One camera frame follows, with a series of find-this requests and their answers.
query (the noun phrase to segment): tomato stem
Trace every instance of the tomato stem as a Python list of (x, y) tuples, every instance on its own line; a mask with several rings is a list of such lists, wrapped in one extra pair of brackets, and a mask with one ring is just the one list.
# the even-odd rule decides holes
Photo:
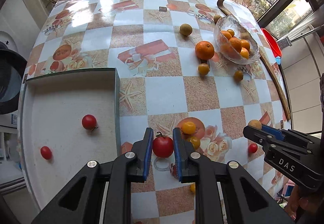
[(156, 137), (167, 137), (167, 136), (165, 136), (165, 135), (163, 135), (161, 132), (157, 132), (159, 135), (156, 135)]

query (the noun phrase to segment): red cherry tomato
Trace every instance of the red cherry tomato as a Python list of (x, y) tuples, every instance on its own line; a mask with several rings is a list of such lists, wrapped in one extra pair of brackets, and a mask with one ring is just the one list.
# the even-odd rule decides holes
[(167, 158), (173, 153), (173, 141), (161, 132), (153, 141), (153, 152), (157, 157)]
[(254, 154), (258, 150), (258, 145), (253, 143), (248, 146), (248, 153)]
[(96, 129), (97, 120), (93, 115), (86, 115), (82, 118), (82, 126), (87, 130)]
[(42, 155), (43, 158), (46, 160), (50, 160), (52, 158), (52, 151), (49, 149), (47, 146), (43, 146), (40, 149), (40, 154)]

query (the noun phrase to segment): metal rod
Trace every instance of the metal rod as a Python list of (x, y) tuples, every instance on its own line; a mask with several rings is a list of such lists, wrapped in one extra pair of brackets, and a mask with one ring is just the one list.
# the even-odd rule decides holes
[(296, 40), (302, 39), (303, 37), (305, 37), (305, 36), (307, 36), (307, 35), (309, 35), (309, 34), (315, 32), (315, 31), (319, 30), (319, 29), (322, 28), (322, 27), (324, 27), (324, 24), (321, 25), (321, 26), (319, 26), (319, 27), (316, 27), (315, 29), (312, 29), (312, 30), (306, 32), (305, 34), (302, 34), (302, 35), (300, 35), (300, 36), (298, 36), (298, 37), (296, 37), (296, 38), (294, 38), (294, 39), (292, 39), (292, 40), (290, 40), (290, 41), (291, 41), (291, 43), (292, 43), (292, 42), (294, 42), (294, 41), (296, 41)]

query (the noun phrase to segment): human hand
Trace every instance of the human hand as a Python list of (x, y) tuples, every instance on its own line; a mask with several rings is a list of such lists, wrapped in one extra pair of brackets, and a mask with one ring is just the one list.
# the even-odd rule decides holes
[(288, 204), (285, 207), (285, 212), (293, 219), (296, 217), (296, 210), (298, 207), (301, 207), (310, 214), (315, 214), (323, 198), (323, 193), (300, 197), (299, 187), (295, 185), (289, 197)]

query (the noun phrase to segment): screw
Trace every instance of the screw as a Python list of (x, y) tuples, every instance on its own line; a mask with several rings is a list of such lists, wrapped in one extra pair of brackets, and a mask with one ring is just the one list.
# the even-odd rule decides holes
[(133, 152), (127, 152), (127, 153), (125, 154), (125, 156), (126, 156), (127, 158), (133, 158), (133, 157), (135, 156), (135, 153), (133, 153)]
[(94, 161), (94, 160), (91, 160), (91, 161), (89, 161), (89, 162), (87, 163), (87, 166), (88, 166), (88, 167), (95, 167), (96, 165), (97, 165), (97, 162)]
[(236, 161), (231, 161), (228, 163), (228, 165), (231, 167), (231, 168), (238, 168), (239, 167), (239, 163), (236, 162)]
[(190, 156), (191, 156), (193, 159), (198, 159), (198, 158), (200, 158), (200, 153), (198, 153), (198, 152), (193, 152), (193, 153), (190, 154)]

